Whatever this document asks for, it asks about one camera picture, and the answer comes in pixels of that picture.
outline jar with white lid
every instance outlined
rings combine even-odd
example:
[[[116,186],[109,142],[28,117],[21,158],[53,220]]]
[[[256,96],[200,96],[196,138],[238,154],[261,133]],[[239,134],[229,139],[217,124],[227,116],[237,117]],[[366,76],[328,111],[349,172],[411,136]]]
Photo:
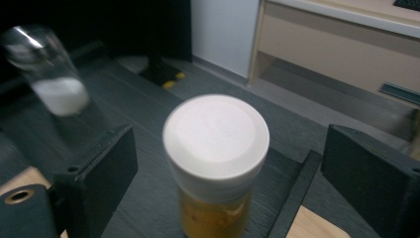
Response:
[[[198,96],[168,116],[163,144],[179,186],[185,235],[240,237],[269,145],[260,113],[235,97]]]
[[[67,51],[42,25],[14,27],[1,36],[6,58],[29,82],[49,112],[77,114],[89,103],[87,91]]]

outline black keyboard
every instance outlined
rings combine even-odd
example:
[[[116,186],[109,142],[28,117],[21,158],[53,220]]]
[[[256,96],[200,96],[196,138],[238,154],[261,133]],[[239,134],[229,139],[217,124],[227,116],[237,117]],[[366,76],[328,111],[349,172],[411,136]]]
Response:
[[[396,0],[394,6],[408,8],[420,12],[420,0]]]

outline plastic container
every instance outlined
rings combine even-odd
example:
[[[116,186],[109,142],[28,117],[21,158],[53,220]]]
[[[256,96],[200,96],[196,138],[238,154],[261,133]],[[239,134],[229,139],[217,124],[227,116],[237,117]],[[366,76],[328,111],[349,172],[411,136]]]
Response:
[[[239,237],[269,145],[260,113],[231,96],[195,97],[169,115],[163,144],[179,186],[184,233]]]
[[[53,31],[41,25],[14,27],[2,35],[6,58],[56,116],[80,112],[89,103],[67,51]]]

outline amber liquid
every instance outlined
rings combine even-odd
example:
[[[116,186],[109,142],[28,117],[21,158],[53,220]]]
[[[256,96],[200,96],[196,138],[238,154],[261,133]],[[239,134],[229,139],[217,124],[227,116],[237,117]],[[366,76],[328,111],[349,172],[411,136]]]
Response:
[[[223,204],[212,204],[191,198],[179,190],[183,231],[189,238],[240,237],[247,226],[251,192]]]

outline white wall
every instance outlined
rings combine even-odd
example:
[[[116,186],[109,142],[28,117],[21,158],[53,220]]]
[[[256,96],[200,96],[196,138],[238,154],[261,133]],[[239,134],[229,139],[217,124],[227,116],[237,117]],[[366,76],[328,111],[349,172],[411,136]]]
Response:
[[[191,0],[192,54],[248,77],[259,0]]]

